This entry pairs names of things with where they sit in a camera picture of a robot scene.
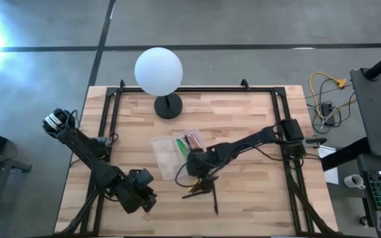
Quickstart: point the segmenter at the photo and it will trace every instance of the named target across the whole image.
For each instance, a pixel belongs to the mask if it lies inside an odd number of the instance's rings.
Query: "table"
[[[106,88],[90,87],[87,94],[80,129],[90,137],[98,133]],[[312,136],[302,87],[286,86],[286,94],[292,117],[298,120],[305,136]],[[172,136],[191,128],[199,129],[203,146],[248,136],[275,123],[271,95],[252,92],[179,95],[183,100],[182,114],[163,120],[154,112],[155,97],[122,93],[116,122],[119,139],[113,145],[111,163],[123,171],[148,169],[154,177],[149,186],[158,194],[157,204],[150,213],[139,209],[126,214],[120,204],[106,200],[99,234],[294,235],[282,162],[251,150],[223,168],[216,181],[220,211],[216,216],[212,194],[182,200],[186,188],[162,179],[150,142],[153,138]],[[264,145],[262,149],[271,156],[281,156],[278,145]],[[302,169],[310,202],[328,226],[337,230],[320,161],[306,159]],[[69,170],[55,231],[65,228],[84,203],[89,174],[81,162]],[[304,223],[300,204],[298,211]]]

